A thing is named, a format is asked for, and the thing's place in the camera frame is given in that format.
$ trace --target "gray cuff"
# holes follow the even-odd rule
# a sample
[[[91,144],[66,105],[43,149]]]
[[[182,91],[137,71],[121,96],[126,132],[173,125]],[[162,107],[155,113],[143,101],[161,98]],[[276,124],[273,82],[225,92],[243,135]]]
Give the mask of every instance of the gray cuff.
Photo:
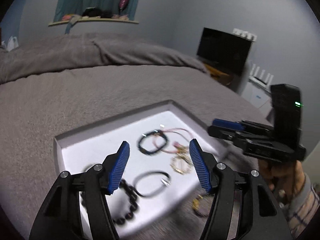
[[[294,197],[294,199],[291,201],[291,204],[288,204],[286,206],[287,217],[289,218],[293,217],[293,214],[299,211],[300,207],[305,203],[306,198],[311,191],[311,181],[309,179],[309,176],[306,173],[304,175],[306,176],[306,181],[304,183],[303,189],[298,195]]]

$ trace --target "tv screen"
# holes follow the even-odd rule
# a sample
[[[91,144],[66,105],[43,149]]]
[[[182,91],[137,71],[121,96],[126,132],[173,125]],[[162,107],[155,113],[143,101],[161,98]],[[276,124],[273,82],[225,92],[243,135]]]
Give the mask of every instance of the tv screen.
[[[197,55],[214,63],[215,68],[241,76],[251,43],[230,33],[204,28]]]

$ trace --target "white tray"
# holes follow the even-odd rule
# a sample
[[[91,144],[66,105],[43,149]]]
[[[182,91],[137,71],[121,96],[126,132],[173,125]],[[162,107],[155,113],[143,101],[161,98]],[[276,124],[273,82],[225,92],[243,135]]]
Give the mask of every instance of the white tray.
[[[54,153],[57,175],[62,171],[71,174],[84,172],[96,163],[102,163],[107,155],[117,152],[122,141],[130,144],[130,157],[123,178],[131,184],[135,177],[146,171],[161,170],[170,174],[171,185],[153,198],[138,197],[139,209],[133,220],[123,226],[116,225],[120,237],[136,233],[138,230],[159,219],[186,198],[199,184],[195,169],[181,175],[171,166],[172,154],[159,152],[153,156],[142,154],[137,148],[137,141],[143,133],[154,129],[185,128],[193,134],[204,151],[212,153],[217,161],[226,155],[226,143],[208,136],[207,126],[183,107],[172,100],[142,107],[125,114],[114,116],[78,129],[58,135],[54,139]],[[167,134],[170,144],[178,141],[183,145],[188,142],[178,134]],[[143,147],[152,149],[151,138],[146,139]],[[152,192],[161,185],[159,176],[146,178],[139,183],[141,193]],[[112,217],[123,217],[129,209],[127,195],[117,189],[113,195],[106,196]],[[92,239],[88,216],[80,205],[85,236]]]

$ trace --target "blue wall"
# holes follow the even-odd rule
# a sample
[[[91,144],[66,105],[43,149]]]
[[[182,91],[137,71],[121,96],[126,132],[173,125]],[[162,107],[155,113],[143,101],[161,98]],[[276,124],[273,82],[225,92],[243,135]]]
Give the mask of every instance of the blue wall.
[[[0,22],[1,39],[8,44],[10,36],[16,36],[19,41],[20,20],[26,0],[14,0],[4,18]]]

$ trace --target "pink balloon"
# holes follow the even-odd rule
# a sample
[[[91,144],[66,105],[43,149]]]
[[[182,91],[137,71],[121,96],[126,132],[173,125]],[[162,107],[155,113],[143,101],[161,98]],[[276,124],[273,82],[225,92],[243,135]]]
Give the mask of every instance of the pink balloon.
[[[124,10],[127,7],[128,3],[129,3],[129,0],[120,0],[119,10],[120,11]]]

